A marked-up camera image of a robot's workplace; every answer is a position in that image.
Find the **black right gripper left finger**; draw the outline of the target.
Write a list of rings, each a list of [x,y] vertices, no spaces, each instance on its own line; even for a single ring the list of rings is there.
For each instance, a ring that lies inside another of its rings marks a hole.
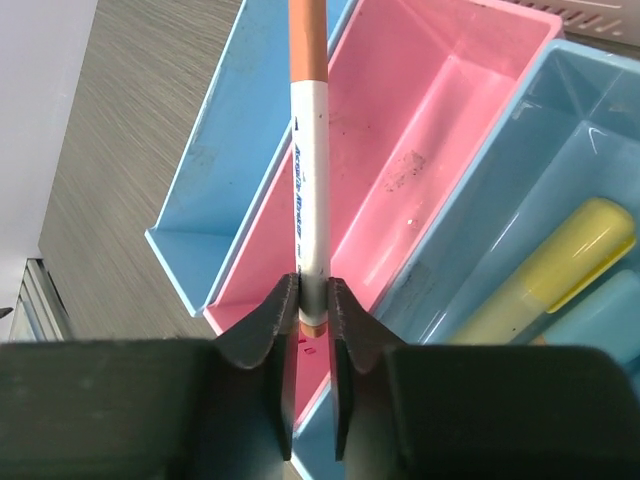
[[[279,479],[291,456],[299,280],[213,340],[1,349],[5,479]]]

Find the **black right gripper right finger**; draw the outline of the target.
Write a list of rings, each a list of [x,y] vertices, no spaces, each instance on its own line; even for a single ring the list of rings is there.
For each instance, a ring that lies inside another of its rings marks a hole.
[[[349,479],[635,479],[639,402],[604,352],[410,345],[328,284],[335,455]]]

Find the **yellow highlighter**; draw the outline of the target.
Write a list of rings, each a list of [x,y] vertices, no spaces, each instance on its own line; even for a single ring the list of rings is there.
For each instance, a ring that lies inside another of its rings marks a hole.
[[[450,337],[454,345],[499,345],[561,309],[636,245],[622,206],[591,198],[576,209]]]

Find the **brown capped white marker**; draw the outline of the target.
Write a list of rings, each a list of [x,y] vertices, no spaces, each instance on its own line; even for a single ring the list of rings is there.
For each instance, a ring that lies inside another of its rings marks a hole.
[[[329,86],[324,1],[288,3],[294,238],[300,331],[327,328],[329,235]]]

